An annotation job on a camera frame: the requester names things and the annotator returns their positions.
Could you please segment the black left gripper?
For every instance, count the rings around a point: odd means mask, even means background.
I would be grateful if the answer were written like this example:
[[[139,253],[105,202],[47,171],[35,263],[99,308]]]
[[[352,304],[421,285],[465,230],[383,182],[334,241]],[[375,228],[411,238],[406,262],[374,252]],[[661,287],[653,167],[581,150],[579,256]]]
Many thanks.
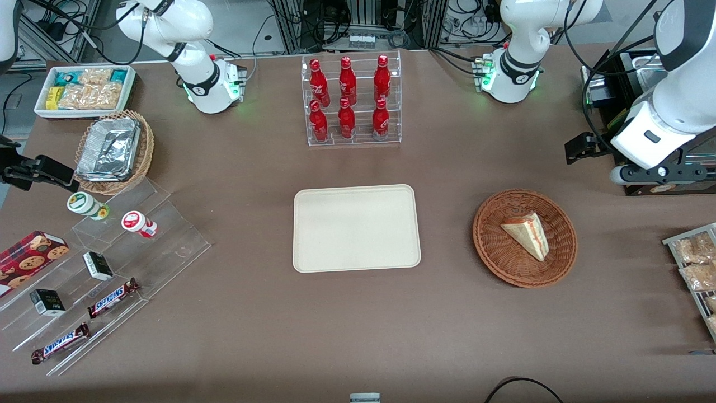
[[[619,152],[608,140],[601,141],[593,133],[581,133],[565,143],[565,161],[574,164],[584,158],[596,158],[610,155],[614,163],[619,163]]]

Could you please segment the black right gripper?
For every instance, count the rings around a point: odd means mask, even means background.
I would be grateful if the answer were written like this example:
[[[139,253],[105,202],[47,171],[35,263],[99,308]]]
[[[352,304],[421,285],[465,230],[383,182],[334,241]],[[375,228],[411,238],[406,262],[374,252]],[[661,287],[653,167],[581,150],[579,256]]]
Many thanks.
[[[2,183],[16,188],[23,188],[25,187],[25,181],[16,178],[15,170],[23,175],[39,175],[40,172],[40,176],[45,181],[60,186],[67,191],[78,191],[79,189],[79,182],[74,178],[75,170],[53,158],[20,156],[17,164],[2,162]]]

